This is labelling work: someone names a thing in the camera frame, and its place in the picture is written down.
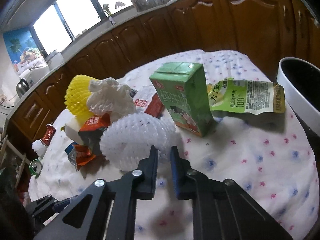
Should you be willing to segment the orange snack wrapper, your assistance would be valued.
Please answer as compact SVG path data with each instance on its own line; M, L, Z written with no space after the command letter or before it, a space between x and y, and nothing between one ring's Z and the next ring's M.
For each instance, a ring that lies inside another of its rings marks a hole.
M85 121L78 132L84 144L79 145L75 142L68 153L69 161L77 170L102 155L100 139L110 125L111 120L107 113L102 116L93 115Z

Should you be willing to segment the white foam fruit net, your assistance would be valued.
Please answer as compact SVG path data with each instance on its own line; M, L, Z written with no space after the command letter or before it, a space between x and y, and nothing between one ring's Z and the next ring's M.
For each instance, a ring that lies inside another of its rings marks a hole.
M152 146L158 150L161 163L169 161L176 142L175 124L146 113L129 114L110 125L100 138L102 155L121 171L138 167L149 156Z

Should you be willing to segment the green snack pouch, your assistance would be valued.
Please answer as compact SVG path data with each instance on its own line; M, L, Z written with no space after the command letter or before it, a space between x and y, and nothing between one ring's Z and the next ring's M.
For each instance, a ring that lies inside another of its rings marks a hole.
M207 93L211 111L254 115L285 112L284 89L273 82L230 77L208 84Z

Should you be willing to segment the white tissue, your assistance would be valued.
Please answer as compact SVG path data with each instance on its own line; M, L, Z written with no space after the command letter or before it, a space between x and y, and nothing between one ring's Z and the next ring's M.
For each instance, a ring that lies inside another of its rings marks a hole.
M87 108L95 115L109 114L111 123L137 111L130 94L132 89L111 77L91 80L88 89L92 94L87 99Z

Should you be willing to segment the yellow foam fruit net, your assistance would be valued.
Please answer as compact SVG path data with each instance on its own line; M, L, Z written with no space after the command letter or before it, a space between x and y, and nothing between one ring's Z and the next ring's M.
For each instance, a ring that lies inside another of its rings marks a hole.
M87 75L76 75L68 85L65 95L66 108L78 118L85 122L93 113L87 107L87 99L92 95L89 83L94 78Z

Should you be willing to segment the green juice carton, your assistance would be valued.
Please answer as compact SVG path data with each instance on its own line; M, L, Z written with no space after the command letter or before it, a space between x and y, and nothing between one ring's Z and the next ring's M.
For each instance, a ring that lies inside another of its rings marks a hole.
M203 64L164 63L149 79L175 125L204 137L214 119Z

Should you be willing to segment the white round trash bin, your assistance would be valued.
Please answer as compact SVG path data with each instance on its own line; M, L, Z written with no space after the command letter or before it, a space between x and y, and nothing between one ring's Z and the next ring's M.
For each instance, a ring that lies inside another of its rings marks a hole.
M279 61L277 83L300 119L319 135L319 68L296 57Z

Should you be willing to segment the brown wooden kitchen cabinets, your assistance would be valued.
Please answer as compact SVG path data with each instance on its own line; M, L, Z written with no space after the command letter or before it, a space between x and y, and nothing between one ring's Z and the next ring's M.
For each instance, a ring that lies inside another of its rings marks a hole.
M295 56L319 65L319 27L301 0L179 0L122 23L72 53L34 86L7 123L6 135L30 144L65 108L78 74L120 78L181 51L237 50L269 78L278 61Z

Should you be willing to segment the floral white tablecloth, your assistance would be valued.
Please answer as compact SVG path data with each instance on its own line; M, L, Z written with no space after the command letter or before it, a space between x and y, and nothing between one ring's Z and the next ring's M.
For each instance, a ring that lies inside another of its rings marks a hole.
M32 177L32 200L48 194L63 200L80 194L93 181L112 181L120 171L99 157L77 171L65 152L71 140L60 128L71 118L64 110L57 129ZM318 218L319 178L315 154L293 110L284 114L244 115L214 113L214 126L203 138L178 128L178 151L192 168L207 177L235 180L294 239L303 239ZM190 201L175 197L169 165L157 173L153 200L137 204L135 239L192 239Z

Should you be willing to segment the green drink can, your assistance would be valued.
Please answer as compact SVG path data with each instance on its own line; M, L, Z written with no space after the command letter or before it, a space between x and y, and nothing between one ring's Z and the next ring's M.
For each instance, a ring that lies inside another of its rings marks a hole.
M32 176L38 177L43 169L43 165L39 159L34 159L29 164L29 170Z

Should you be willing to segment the white foam block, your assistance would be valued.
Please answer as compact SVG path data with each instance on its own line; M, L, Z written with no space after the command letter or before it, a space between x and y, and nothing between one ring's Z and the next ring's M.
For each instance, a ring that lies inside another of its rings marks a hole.
M85 119L73 117L71 118L71 120L66 122L64 126L66 136L79 145L84 144L80 135L78 135L78 132L80 131L80 128L83 126L84 123Z

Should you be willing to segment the red printed paper box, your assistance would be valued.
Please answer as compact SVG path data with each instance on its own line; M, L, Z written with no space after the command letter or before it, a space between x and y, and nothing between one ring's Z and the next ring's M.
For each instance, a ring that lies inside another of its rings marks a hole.
M133 97L137 113L146 113L159 118L164 105L153 86L143 86Z

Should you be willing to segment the steel electric kettle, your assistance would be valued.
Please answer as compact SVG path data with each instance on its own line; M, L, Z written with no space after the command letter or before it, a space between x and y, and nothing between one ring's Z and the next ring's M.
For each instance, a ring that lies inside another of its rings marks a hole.
M16 92L19 98L24 96L24 94L30 89L26 79L22 78L16 85Z

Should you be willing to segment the wooden knife block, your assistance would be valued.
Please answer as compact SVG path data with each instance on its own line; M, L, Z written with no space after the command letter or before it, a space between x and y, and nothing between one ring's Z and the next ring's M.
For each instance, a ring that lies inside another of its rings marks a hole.
M130 0L138 12L148 10L149 2L148 0Z

